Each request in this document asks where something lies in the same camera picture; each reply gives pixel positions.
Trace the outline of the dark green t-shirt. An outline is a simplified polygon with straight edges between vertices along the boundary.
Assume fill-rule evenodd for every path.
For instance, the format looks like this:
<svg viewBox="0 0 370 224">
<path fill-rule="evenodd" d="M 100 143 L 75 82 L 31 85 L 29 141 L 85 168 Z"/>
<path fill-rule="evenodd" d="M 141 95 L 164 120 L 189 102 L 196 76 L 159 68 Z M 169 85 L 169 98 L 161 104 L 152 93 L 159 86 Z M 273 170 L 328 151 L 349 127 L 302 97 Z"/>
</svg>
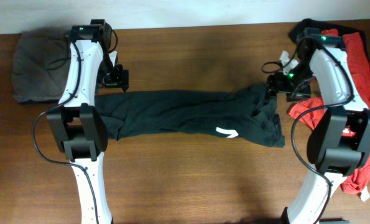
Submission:
<svg viewBox="0 0 370 224">
<path fill-rule="evenodd" d="M 95 107 L 110 139 L 143 134 L 207 134 L 243 138 L 266 147 L 284 147 L 277 101 L 263 83 L 235 93 L 143 91 L 102 95 Z"/>
</svg>

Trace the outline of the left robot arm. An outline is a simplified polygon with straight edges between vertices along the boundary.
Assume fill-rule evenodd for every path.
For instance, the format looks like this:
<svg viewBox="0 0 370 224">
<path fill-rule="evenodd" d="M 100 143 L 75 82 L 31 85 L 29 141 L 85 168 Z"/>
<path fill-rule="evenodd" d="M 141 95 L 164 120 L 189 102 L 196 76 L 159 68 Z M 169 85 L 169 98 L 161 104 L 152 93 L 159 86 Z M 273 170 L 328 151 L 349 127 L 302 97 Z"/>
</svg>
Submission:
<svg viewBox="0 0 370 224">
<path fill-rule="evenodd" d="M 97 88 L 129 87 L 129 72 L 118 63 L 111 40 L 118 36 L 104 19 L 73 26 L 70 68 L 58 105 L 46 113 L 58 149 L 65 154 L 78 188 L 81 222 L 112 224 L 103 178 L 108 131 L 95 108 Z"/>
</svg>

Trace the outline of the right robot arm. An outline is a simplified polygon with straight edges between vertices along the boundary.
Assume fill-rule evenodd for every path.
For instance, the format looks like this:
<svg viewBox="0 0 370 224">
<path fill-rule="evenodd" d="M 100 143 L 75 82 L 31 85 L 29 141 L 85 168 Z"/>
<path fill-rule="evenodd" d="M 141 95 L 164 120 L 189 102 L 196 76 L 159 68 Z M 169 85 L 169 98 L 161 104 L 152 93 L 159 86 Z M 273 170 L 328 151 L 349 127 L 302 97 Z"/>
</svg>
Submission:
<svg viewBox="0 0 370 224">
<path fill-rule="evenodd" d="M 321 223 L 321 217 L 335 190 L 370 155 L 370 110 L 359 95 L 348 68 L 345 42 L 340 36 L 323 35 L 306 27 L 295 38 L 292 56 L 283 52 L 279 69 L 268 72 L 269 98 L 285 93 L 289 101 L 305 100 L 310 81 L 317 79 L 323 105 L 300 113 L 291 129 L 295 143 L 297 123 L 307 114 L 323 111 L 322 119 L 307 142 L 308 169 L 296 199 L 284 209 L 281 223 Z"/>
</svg>

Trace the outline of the black garment under red shirt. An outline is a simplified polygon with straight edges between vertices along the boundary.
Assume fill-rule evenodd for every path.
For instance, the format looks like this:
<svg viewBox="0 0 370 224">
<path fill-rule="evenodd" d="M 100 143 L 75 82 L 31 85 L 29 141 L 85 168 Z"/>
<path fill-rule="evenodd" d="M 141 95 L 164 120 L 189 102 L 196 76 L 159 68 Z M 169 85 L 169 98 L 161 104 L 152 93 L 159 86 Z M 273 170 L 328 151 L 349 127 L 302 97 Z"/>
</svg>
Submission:
<svg viewBox="0 0 370 224">
<path fill-rule="evenodd" d="M 304 19 L 295 25 L 289 32 L 288 37 L 293 43 L 296 43 L 297 36 L 307 27 L 320 29 L 323 34 L 338 35 L 344 38 L 349 70 L 353 75 L 362 77 L 356 82 L 362 85 L 361 88 L 358 88 L 358 91 L 363 100 L 370 106 L 370 58 L 365 32 L 348 26 Z"/>
</svg>

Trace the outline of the folded grey-brown garment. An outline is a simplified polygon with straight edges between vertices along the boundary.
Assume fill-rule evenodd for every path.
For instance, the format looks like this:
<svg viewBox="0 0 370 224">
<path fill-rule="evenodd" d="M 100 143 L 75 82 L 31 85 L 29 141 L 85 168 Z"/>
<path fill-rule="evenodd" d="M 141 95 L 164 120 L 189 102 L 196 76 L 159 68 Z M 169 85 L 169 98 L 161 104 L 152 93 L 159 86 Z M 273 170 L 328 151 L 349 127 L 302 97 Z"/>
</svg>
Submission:
<svg viewBox="0 0 370 224">
<path fill-rule="evenodd" d="M 56 102 L 63 95 L 70 57 L 68 31 L 43 28 L 24 31 L 17 43 L 11 83 L 20 104 Z"/>
</svg>

